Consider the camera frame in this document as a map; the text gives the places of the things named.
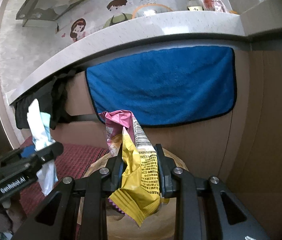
barcode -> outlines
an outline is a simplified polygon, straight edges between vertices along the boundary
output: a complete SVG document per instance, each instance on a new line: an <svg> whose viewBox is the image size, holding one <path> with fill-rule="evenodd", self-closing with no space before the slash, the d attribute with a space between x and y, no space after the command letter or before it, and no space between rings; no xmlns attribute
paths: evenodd
<svg viewBox="0 0 282 240"><path fill-rule="evenodd" d="M138 146L152 146L150 141L148 140L147 136L145 135L143 129L141 128L138 121L133 118L133 129L134 129L134 136L135 136L135 145Z"/></svg>

cartoon boy's hair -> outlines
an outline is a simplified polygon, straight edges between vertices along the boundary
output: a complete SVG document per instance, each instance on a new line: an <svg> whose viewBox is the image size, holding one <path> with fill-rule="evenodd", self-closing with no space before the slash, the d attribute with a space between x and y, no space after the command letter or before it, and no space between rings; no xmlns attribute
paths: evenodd
<svg viewBox="0 0 282 240"><path fill-rule="evenodd" d="M122 5L126 5L127 0L113 0L112 2L110 2L108 4L108 6L106 8L108 8L108 10L110 10L111 6L122 6Z"/></svg>
<svg viewBox="0 0 282 240"><path fill-rule="evenodd" d="M73 30L75 29L76 26L78 25L83 25L83 28L81 29L81 32L84 30L85 26L86 26L86 21L81 18L79 20L76 20L71 27L71 33L70 33L70 37L71 38L76 38L77 37L77 33L74 33Z"/></svg>

black towel border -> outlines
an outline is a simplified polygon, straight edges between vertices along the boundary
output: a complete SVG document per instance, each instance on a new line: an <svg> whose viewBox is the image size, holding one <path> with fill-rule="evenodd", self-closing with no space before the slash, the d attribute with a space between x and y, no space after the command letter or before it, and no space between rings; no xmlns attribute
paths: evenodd
<svg viewBox="0 0 282 240"><path fill-rule="evenodd" d="M232 51L232 70L233 70L233 83L234 83L233 84L234 100L233 100L232 106L226 112L221 113L221 114L216 114L216 115L213 115L213 116L210 116L210 117L206 117L206 118L195 119L193 121L188 121L188 122L179 122L179 123L172 123L172 124L156 124L156 125L143 125L143 124L140 124L140 126L144 127L144 128L176 127L176 126L186 125L186 124L190 124L190 123L195 123L195 122L201 122L201 121L206 121L206 120L214 119L214 118L221 117L221 116L226 115L229 112L231 112L233 110L234 106L235 106L236 101L237 101L237 77L236 77L236 72L235 72L235 54L234 54L233 48L230 48L230 49ZM101 117L99 116L99 114L97 112L97 109L96 109L96 106L95 106L95 103L94 103L94 99L93 99L93 97L91 95L91 89L90 89L90 86L89 86L89 82L87 80L86 72L87 72L87 69L84 71L84 73L85 73L85 80L86 80L87 88L89 90L89 94L90 94L90 98L91 98L92 105L93 105L93 108L94 108L94 112L96 113L96 115L97 115L98 119L100 120L100 122L105 124L105 121L101 119Z"/></svg>

cartoon girl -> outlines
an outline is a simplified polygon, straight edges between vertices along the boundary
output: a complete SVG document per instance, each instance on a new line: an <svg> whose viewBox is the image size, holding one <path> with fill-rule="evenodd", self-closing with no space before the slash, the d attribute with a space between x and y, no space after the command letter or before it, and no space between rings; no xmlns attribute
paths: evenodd
<svg viewBox="0 0 282 240"><path fill-rule="evenodd" d="M86 22L83 18L76 20L72 27L70 37L73 39L73 42L76 42L85 37L84 28L86 26Z"/></svg>
<svg viewBox="0 0 282 240"><path fill-rule="evenodd" d="M108 19L103 28L132 19L132 14L122 12L126 3L127 0L113 0L108 4L106 8L113 13L113 17Z"/></svg>

white marble countertop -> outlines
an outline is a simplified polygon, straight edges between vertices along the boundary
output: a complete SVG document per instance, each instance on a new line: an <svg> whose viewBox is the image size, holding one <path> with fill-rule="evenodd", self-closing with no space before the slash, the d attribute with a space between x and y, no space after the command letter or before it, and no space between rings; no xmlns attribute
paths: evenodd
<svg viewBox="0 0 282 240"><path fill-rule="evenodd" d="M212 11L177 11L135 18L95 32L44 62L22 84L7 93L8 103L67 65L97 52L129 42L172 34L205 33L245 37L239 15Z"/></svg>

